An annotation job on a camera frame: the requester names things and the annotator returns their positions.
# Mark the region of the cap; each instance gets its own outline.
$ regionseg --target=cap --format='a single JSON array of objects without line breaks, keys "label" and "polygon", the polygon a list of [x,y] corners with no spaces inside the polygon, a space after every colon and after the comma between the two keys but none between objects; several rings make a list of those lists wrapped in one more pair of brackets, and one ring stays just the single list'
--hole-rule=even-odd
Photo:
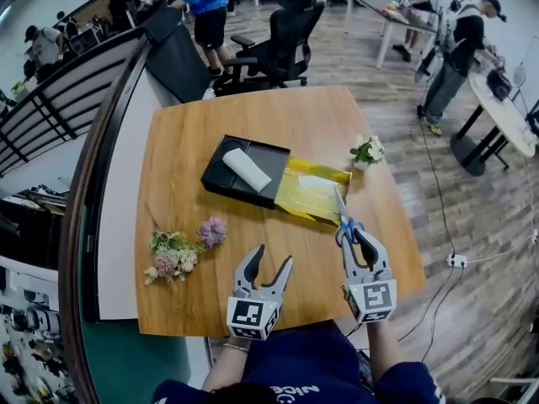
[{"label": "cap", "polygon": [[498,13],[498,18],[500,18],[502,21],[506,21],[507,17],[502,14],[502,5],[499,4],[499,0],[484,0],[485,2],[489,2],[493,5],[494,9],[496,9],[496,12]]},{"label": "cap", "polygon": [[28,42],[29,40],[32,40],[34,38],[36,31],[37,31],[37,27],[35,25],[30,25],[26,29],[26,33],[24,33],[24,43]]}]

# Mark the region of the small potted flower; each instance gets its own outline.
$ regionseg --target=small potted flower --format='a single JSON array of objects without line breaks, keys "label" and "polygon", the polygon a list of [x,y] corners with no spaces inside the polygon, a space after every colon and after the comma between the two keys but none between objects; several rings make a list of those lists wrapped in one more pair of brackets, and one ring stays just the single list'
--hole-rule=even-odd
[{"label": "small potted flower", "polygon": [[354,156],[354,167],[366,171],[370,165],[377,164],[382,160],[384,147],[378,140],[378,136],[358,135],[355,142],[356,148],[350,150]]}]

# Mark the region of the gray pants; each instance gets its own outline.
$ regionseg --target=gray pants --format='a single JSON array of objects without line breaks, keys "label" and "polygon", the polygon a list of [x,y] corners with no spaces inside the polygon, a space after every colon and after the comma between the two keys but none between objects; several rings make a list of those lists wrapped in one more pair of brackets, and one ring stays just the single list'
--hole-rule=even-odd
[{"label": "gray pants", "polygon": [[441,120],[444,110],[455,98],[466,77],[457,72],[453,66],[444,61],[444,66],[436,74],[430,84],[427,99],[424,102],[424,113],[427,122],[437,125]]}]

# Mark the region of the paper towel roll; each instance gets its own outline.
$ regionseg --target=paper towel roll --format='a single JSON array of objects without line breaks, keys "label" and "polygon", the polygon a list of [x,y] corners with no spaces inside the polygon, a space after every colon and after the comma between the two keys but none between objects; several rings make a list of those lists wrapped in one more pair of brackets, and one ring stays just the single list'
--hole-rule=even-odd
[{"label": "paper towel roll", "polygon": [[271,182],[271,178],[239,148],[226,153],[222,161],[257,193]]}]

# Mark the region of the black chair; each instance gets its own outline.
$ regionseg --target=black chair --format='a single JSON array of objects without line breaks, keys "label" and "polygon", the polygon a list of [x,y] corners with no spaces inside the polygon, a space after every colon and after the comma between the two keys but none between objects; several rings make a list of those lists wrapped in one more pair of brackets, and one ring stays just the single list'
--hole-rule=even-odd
[{"label": "black chair", "polygon": [[[181,12],[173,8],[161,9],[140,29],[153,43],[146,58],[150,73],[182,104],[201,100],[211,85],[210,73],[195,48],[187,28],[181,24]],[[243,66],[256,63],[254,58],[236,58],[226,66],[233,67],[232,82],[213,88],[217,96],[248,93],[269,88],[268,83],[240,82]]]},{"label": "black chair", "polygon": [[[269,24],[271,37],[260,44],[234,35],[232,41],[242,46],[238,58],[255,58],[250,64],[247,82],[268,82],[269,86],[286,88],[287,81],[301,81],[307,85],[307,77],[300,75],[307,70],[311,60],[311,49],[307,40],[322,15],[324,3],[315,0],[280,0],[283,8],[271,14]],[[253,77],[262,72],[264,77]]]}]

